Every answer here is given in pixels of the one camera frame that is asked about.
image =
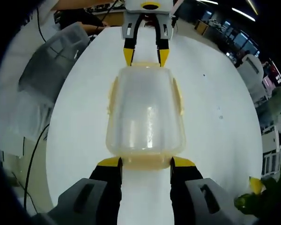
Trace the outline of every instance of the ceiling light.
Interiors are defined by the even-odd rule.
[[[208,2],[208,3],[211,3],[211,4],[215,4],[215,5],[219,4],[219,3],[215,2],[215,1],[209,1],[209,0],[197,0],[197,1]]]
[[[232,10],[235,11],[235,12],[237,12],[237,13],[239,13],[239,14],[241,14],[241,15],[243,15],[243,16],[245,16],[245,17],[247,17],[247,18],[250,19],[250,20],[253,20],[253,21],[255,22],[255,19],[254,19],[253,17],[247,15],[246,13],[243,13],[242,11],[239,11],[239,10],[236,9],[236,8],[232,8]]]
[[[249,3],[249,5],[251,6],[251,8],[254,10],[254,12],[256,13],[256,15],[258,15],[258,12],[257,12],[257,10],[255,9],[255,7],[254,7],[253,3],[251,2],[251,0],[246,0],[246,1]]]

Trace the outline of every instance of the white cabinet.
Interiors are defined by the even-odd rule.
[[[266,177],[280,171],[281,152],[269,153],[263,156],[262,176]]]
[[[276,150],[279,151],[279,132],[274,127],[274,130],[262,135],[262,150],[263,153]]]

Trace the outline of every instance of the green plant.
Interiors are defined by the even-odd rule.
[[[261,180],[261,182],[266,189],[259,195],[244,194],[235,199],[234,205],[243,214],[251,214],[260,218],[269,213],[281,197],[281,172],[278,181],[271,177]]]

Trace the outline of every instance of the white table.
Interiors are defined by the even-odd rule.
[[[105,29],[79,58],[57,99],[47,141],[46,171],[54,205],[58,196],[97,163],[112,157],[105,146],[108,92],[126,66],[120,28]],[[155,31],[140,28],[134,62],[158,62]],[[203,177],[231,195],[261,177],[262,141],[250,94],[230,60],[196,40],[174,35],[165,65],[182,91],[186,149]],[[174,224],[170,170],[123,169],[118,224]]]

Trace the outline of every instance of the transparent plastic container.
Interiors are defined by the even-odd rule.
[[[169,69],[121,69],[110,93],[106,146],[131,168],[165,168],[185,147],[182,112]]]

